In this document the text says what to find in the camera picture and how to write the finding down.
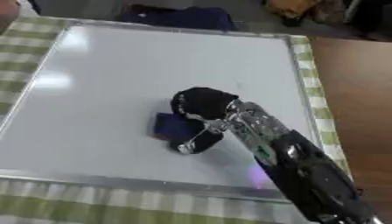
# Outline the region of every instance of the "whiteboard frame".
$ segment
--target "whiteboard frame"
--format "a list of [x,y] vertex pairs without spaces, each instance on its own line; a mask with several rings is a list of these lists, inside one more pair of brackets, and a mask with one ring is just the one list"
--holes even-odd
[[[52,52],[57,49],[58,43],[63,39],[67,32],[75,26],[100,26],[112,29],[133,29],[142,31],[158,31],[158,32],[181,32],[189,34],[206,34],[206,35],[225,35],[233,37],[250,37],[262,39],[281,39],[287,45],[289,55],[291,57],[292,65],[295,69],[296,81],[299,87],[300,98],[302,104],[305,106],[306,117],[308,126],[312,130],[312,138],[316,145],[322,147],[319,130],[316,125],[312,113],[312,107],[306,95],[305,84],[301,78],[300,68],[296,54],[293,49],[293,43],[290,35],[286,34],[266,34],[266,33],[253,33],[253,32],[238,32],[238,31],[209,31],[209,30],[194,30],[184,28],[171,28],[171,27],[156,27],[143,24],[122,24],[122,23],[108,23],[100,21],[72,21],[70,22],[53,41],[50,50],[46,53],[43,59],[39,62],[37,69],[32,74],[30,81],[24,87],[21,95],[12,106],[8,115],[4,118],[3,124],[0,126],[0,135],[2,135],[7,126],[11,123],[12,117],[17,111],[18,106],[26,98],[32,89],[32,83],[39,75],[40,70],[46,63],[46,60],[51,56]],[[138,178],[110,178],[103,176],[82,175],[82,174],[65,174],[65,173],[37,173],[31,171],[17,171],[17,170],[4,170],[0,169],[0,179],[8,180],[21,180],[21,181],[34,181],[45,182],[50,184],[66,184],[77,186],[99,186],[109,188],[121,188],[137,191],[160,191],[169,193],[191,193],[194,195],[205,197],[220,197],[228,199],[239,200],[261,200],[275,203],[289,204],[290,202],[278,190],[268,189],[252,189],[247,187],[237,186],[223,186],[223,185],[202,185],[190,184],[179,182],[168,182],[160,180],[148,180]]]

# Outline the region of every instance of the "robotic hand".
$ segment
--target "robotic hand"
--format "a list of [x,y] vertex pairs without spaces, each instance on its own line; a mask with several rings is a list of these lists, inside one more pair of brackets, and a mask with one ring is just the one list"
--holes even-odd
[[[207,87],[177,93],[171,108],[177,115],[206,124],[209,131],[231,130],[255,155],[281,192],[309,221],[325,224],[380,223],[361,199],[351,179],[317,146],[286,128],[253,102]],[[197,137],[181,144],[192,153]]]

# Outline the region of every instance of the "dark blue fabric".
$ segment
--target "dark blue fabric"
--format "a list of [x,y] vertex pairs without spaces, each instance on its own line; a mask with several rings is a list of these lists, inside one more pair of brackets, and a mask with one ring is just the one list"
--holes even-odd
[[163,14],[148,13],[145,17],[124,14],[118,20],[145,25],[170,26],[179,28],[235,31],[230,16],[220,8],[191,7]]

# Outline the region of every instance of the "whiteboard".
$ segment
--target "whiteboard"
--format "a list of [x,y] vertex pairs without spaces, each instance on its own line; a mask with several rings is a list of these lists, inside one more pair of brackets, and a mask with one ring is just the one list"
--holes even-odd
[[3,127],[0,169],[276,189],[230,133],[191,156],[149,135],[191,87],[256,102],[316,144],[284,39],[77,25]]

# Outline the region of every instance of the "green checkered tablecloth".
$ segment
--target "green checkered tablecloth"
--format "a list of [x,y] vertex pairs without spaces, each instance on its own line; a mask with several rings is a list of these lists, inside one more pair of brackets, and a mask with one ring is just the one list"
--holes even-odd
[[[0,36],[0,121],[69,20],[20,17]],[[325,152],[349,172],[306,37],[291,37]],[[296,223],[293,205],[0,180],[0,223]]]

